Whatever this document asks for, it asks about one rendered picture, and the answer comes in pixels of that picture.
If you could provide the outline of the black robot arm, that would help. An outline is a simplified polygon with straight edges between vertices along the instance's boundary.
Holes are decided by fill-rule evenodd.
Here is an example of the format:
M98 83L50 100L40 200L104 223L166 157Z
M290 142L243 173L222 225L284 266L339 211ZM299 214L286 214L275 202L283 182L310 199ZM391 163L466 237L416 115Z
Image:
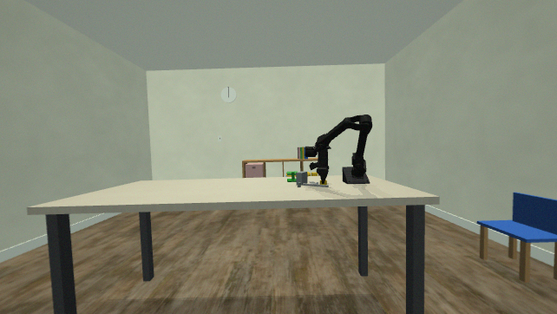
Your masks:
M359 121L359 124L357 124L357 121ZM305 147L305 157L316 157L316 155L318 155L318 157L328 157L328 149L331 149L331 147L329 147L330 142L343 133L343 131L347 128L361 131L361 134L359 132L359 145L357 143L357 151L352 153L353 168L351 170L351 174L352 178L363 179L364 173L366 172L364 149L367 135L372 129L372 119L368 114L344 118L330 132L319 136L317 142L315 143L315 147Z

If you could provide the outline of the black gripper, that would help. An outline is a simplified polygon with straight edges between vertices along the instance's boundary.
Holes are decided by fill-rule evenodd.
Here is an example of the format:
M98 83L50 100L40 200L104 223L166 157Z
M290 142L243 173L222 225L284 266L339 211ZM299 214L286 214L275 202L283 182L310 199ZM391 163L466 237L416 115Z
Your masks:
M326 179L327 174L328 174L328 170L329 170L328 157L318 157L318 161L319 161L320 167L317 168L317 173L320 175L322 184L324 184L325 179ZM326 168L321 168L321 167L326 167Z

